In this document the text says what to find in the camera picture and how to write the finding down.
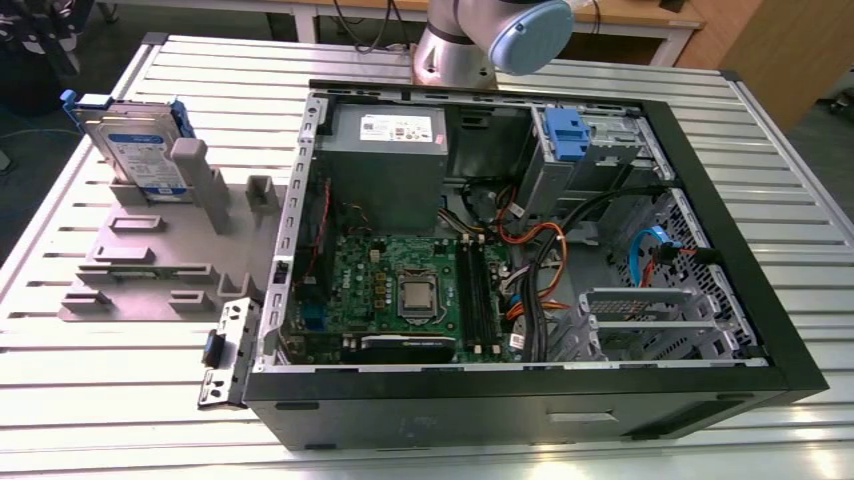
wooden desk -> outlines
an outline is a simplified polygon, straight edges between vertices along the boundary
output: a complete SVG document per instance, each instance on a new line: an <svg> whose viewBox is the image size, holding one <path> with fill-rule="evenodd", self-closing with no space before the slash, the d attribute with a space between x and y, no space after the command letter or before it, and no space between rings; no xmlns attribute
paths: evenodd
<svg viewBox="0 0 854 480"><path fill-rule="evenodd" d="M113 2L285 13L293 15L297 39L302 43L317 43L316 17L337 15L332 0L113 0ZM338 4L346 17L382 18L385 16L385 0L338 0ZM396 4L404 20L426 21L429 0L396 0ZM599 6L601 11L599 34L660 39L649 65L671 67L691 34L704 25L704 20L691 4L685 3L679 13L659 8L657 0L599 0ZM576 14L575 32L592 32L593 22L595 9L588 5Z"/></svg>

metal bracket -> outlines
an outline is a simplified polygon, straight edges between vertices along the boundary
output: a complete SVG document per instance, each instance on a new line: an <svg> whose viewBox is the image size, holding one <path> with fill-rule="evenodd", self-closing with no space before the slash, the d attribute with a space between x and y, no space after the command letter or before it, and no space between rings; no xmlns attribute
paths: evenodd
<svg viewBox="0 0 854 480"><path fill-rule="evenodd" d="M250 298L225 303L218 325L216 331L210 332L202 354L208 369L198 393L198 410L248 408L242 403L242 389L249 373L260 313L261 308Z"/></svg>

red wire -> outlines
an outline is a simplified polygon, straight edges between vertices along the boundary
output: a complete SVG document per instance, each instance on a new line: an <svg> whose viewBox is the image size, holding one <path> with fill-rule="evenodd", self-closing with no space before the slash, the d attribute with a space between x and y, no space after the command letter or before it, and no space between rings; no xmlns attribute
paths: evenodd
<svg viewBox="0 0 854 480"><path fill-rule="evenodd" d="M308 262L308 269L305 270L305 273L302 275L302 278L298 280L297 285L300 285L304 281L305 278L308 278L308 275L310 275L310 271L314 268L314 262L317 261L317 250L320 248L320 239L322 238L322 234L325 232L325 219L328 218L329 215L329 203L330 203L330 192L329 192L330 188L329 188L329 180L325 181L325 205L322 206L322 220L320 221L320 229L317 230L317 236L314 237L314 246L310 250L310 261Z"/></svg>
<svg viewBox="0 0 854 480"><path fill-rule="evenodd" d="M648 287L652 283L652 270L655 270L655 258L649 259L649 263L645 264L643 269L643 279L640 280L640 286Z"/></svg>

aluminum slotted table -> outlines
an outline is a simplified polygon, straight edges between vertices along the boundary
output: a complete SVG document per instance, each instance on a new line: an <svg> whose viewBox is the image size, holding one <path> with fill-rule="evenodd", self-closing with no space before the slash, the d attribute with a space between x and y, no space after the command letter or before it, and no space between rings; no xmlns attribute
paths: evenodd
<svg viewBox="0 0 854 480"><path fill-rule="evenodd" d="M178 95L232 183L285 183L309 78L406 82L408 57L172 36L111 92ZM196 411L212 323L65 323L75 265L113 201L83 139L0 270L0 471L266 478L837 478L854 476L854 228L737 81L717 72L556 61L500 88L669 103L829 390L675 441L286 452L250 411ZM192 469L165 471L189 466ZM288 469L293 477L282 477Z"/></svg>

blue latch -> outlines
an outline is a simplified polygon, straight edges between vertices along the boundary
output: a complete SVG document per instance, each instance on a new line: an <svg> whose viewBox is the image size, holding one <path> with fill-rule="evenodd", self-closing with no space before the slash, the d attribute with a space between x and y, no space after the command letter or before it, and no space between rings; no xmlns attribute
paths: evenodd
<svg viewBox="0 0 854 480"><path fill-rule="evenodd" d="M58 96L58 99L62 101L62 111L65 112L65 115L67 115L67 118L70 118L70 121L74 122L74 127L77 127L77 130L79 130L79 133L85 133L82 131L82 128L79 127L79 120L77 120L77 116L74 115L74 112L73 112L77 106L77 104L74 103L75 98L77 98L77 94L74 93L73 90L65 90L62 94Z"/></svg>
<svg viewBox="0 0 854 480"><path fill-rule="evenodd" d="M589 127L573 108L545 109L545 131L554 147L554 159L576 162L587 155Z"/></svg>

